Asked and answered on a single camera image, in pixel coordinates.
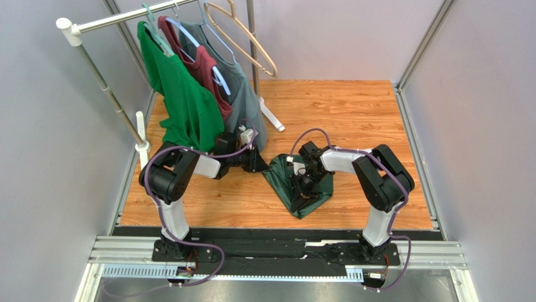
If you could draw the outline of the dark green cloth napkin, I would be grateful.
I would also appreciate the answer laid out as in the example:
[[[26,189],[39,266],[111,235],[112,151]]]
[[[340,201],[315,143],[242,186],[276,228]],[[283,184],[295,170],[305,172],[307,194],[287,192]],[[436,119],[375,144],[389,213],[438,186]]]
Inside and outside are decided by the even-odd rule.
[[[294,167],[292,164],[287,165],[287,157],[288,154],[279,154],[274,157],[269,164],[269,169],[263,171],[262,175],[290,214],[298,219],[303,219],[332,198],[334,192],[333,175],[328,174],[315,187],[316,197],[307,201],[304,206],[292,210],[294,195],[291,176],[294,175]]]

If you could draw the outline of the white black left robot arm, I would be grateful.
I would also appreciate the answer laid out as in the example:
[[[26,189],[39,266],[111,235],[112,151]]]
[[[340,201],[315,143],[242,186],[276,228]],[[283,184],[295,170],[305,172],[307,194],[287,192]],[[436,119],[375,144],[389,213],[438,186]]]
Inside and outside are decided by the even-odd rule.
[[[212,152],[165,142],[142,169],[139,177],[153,199],[161,228],[160,252],[185,257],[190,250],[191,229],[186,221],[183,196],[193,175],[222,179],[239,167],[248,173],[266,171],[269,166],[254,143],[257,131],[244,128],[238,134],[225,132]]]

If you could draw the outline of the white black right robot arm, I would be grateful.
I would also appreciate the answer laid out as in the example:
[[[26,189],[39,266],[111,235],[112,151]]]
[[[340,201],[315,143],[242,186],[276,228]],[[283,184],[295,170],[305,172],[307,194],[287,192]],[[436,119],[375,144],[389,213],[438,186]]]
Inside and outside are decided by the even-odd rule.
[[[356,175],[371,206],[357,253],[366,262],[379,258],[391,241],[398,210],[415,188],[413,178],[394,152],[384,144],[367,150],[351,150],[319,148],[307,142],[298,153],[306,169],[295,171],[290,177],[291,211],[311,205],[319,196],[317,188],[327,175],[335,172]]]

